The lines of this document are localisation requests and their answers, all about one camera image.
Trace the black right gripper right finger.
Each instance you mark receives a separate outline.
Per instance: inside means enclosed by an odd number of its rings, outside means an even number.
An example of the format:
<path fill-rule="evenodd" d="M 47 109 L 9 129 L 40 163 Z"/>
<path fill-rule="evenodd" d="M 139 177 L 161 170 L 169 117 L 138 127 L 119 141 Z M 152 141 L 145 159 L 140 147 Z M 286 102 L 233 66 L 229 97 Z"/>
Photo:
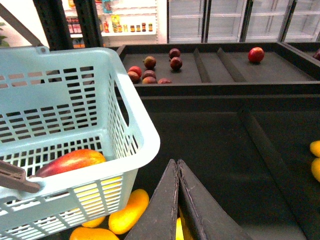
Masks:
<path fill-rule="evenodd" d="M 219 205 L 188 165 L 177 161 L 178 207 L 185 240 L 251 240 Z"/>

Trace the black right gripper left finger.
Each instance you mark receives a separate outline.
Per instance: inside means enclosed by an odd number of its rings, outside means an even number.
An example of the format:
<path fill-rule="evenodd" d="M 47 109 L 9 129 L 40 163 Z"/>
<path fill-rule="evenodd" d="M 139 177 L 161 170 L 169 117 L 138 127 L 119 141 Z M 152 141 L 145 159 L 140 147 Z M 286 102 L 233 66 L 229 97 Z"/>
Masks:
<path fill-rule="evenodd" d="M 150 202 L 126 240 L 174 240 L 178 216 L 179 176 L 175 160 L 169 160 Z"/>

